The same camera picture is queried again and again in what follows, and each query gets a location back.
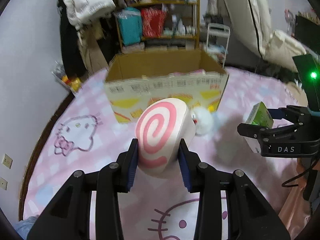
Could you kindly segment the pink swirl roll cushion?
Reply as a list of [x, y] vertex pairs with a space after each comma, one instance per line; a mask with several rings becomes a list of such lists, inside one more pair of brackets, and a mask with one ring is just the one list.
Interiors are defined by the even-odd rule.
[[151, 104], [135, 128], [139, 168], [152, 177], [170, 176], [175, 169], [180, 141], [189, 145], [195, 133], [194, 121], [184, 101], [167, 98]]

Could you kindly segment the white fluffy chick plush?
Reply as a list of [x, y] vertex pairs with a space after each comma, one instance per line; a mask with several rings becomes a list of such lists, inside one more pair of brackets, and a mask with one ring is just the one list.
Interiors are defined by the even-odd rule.
[[203, 136], [211, 132], [214, 118], [208, 109], [197, 106], [191, 109], [190, 114], [195, 124], [196, 135]]

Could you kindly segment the pink Hello Kitty bedsheet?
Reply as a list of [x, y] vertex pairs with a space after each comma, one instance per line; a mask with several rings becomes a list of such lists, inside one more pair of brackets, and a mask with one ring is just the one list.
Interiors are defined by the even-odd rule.
[[[310, 218], [310, 207], [303, 199], [304, 186], [291, 189], [282, 183], [297, 173], [295, 159], [264, 158], [252, 152], [237, 126], [252, 107], [263, 102], [268, 108], [296, 104], [293, 85], [235, 68], [228, 68], [229, 79], [210, 133], [194, 137], [189, 148], [202, 161], [217, 170], [241, 169], [256, 185], [287, 226], [297, 236]], [[135, 124], [120, 124], [114, 117], [102, 86], [103, 73], [90, 78], [54, 126], [29, 181], [23, 218], [39, 215], [59, 188], [76, 170], [95, 172], [115, 161], [129, 148]], [[67, 121], [84, 114], [95, 116], [93, 146], [59, 154], [59, 130]], [[126, 239], [192, 239], [195, 231], [198, 194], [190, 194], [179, 170], [168, 179], [148, 176], [138, 170], [134, 185], [119, 195], [123, 233]]]

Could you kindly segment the printed cardboard box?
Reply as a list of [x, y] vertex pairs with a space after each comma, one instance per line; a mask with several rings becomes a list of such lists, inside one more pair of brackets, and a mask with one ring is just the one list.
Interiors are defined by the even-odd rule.
[[203, 50], [146, 50], [116, 55], [104, 85], [116, 120], [127, 123], [166, 98], [215, 112], [228, 78], [221, 64]]

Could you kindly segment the white metal trolley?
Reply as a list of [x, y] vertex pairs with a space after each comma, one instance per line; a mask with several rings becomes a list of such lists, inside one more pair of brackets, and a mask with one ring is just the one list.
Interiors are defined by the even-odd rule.
[[225, 66], [228, 54], [230, 27], [224, 24], [209, 23], [207, 26], [206, 45], [204, 50], [215, 61]]

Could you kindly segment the cream duvet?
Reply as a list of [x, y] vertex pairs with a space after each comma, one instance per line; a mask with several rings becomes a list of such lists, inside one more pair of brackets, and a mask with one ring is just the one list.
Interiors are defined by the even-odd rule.
[[303, 45], [281, 30], [273, 30], [267, 0], [224, 0], [237, 39], [269, 63], [298, 72], [294, 56], [306, 54]]

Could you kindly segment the wooden shelf unit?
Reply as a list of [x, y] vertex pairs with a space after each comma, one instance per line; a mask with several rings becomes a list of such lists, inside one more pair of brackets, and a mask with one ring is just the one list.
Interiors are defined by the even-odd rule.
[[200, 46], [200, 0], [125, 0], [115, 13], [121, 53]]

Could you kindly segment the stack of books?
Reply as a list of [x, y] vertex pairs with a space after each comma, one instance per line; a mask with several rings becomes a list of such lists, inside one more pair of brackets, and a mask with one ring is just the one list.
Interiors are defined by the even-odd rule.
[[140, 42], [140, 43], [132, 44], [129, 46], [123, 46], [122, 52], [124, 54], [129, 54], [129, 53], [135, 53], [135, 52], [141, 51], [141, 50], [143, 51], [144, 49], [145, 49], [144, 42]]

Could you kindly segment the red patterned bag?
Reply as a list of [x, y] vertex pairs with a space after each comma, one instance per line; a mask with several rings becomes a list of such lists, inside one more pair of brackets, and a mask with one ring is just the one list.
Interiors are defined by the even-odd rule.
[[143, 8], [141, 11], [143, 36], [158, 38], [162, 35], [167, 11], [156, 8]]

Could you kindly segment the teal bag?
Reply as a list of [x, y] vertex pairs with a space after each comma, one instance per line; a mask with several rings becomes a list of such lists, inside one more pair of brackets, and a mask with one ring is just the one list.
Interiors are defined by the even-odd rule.
[[137, 44], [143, 35], [141, 13], [138, 9], [127, 7], [116, 13], [124, 46]]

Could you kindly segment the white puffer jacket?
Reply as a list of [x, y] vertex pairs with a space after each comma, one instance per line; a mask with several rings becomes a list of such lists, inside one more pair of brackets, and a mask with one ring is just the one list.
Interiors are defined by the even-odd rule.
[[76, 30], [106, 16], [116, 8], [113, 0], [63, 0], [67, 17]]

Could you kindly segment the wall socket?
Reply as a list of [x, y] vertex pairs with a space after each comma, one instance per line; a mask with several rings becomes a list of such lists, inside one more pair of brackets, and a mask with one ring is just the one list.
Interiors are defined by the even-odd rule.
[[12, 163], [13, 163], [13, 159], [9, 157], [7, 154], [4, 154], [2, 164], [8, 169], [11, 169]]
[[7, 185], [8, 185], [8, 182], [2, 177], [0, 177], [0, 188], [3, 190], [7, 190]]

